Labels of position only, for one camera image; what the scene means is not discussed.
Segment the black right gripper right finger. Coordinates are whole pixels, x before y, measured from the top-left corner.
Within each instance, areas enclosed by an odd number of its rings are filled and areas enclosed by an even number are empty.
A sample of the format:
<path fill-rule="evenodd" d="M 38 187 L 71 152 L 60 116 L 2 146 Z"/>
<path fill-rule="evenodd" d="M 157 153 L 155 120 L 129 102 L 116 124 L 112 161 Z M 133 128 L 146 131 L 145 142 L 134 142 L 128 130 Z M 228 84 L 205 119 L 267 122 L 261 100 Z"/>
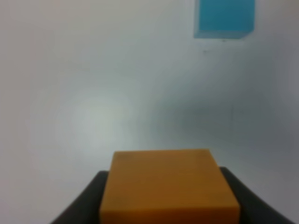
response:
<path fill-rule="evenodd" d="M 293 223 L 253 193 L 228 168 L 220 167 L 220 170 L 240 205 L 240 224 Z"/>

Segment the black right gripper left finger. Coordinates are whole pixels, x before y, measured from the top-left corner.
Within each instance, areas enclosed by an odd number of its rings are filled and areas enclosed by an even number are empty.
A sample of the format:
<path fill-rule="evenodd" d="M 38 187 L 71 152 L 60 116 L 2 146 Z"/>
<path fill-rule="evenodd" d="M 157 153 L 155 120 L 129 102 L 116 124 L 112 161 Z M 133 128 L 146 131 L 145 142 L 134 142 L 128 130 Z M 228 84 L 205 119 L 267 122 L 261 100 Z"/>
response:
<path fill-rule="evenodd" d="M 53 224 L 100 224 L 100 205 L 108 171 L 100 171 Z"/>

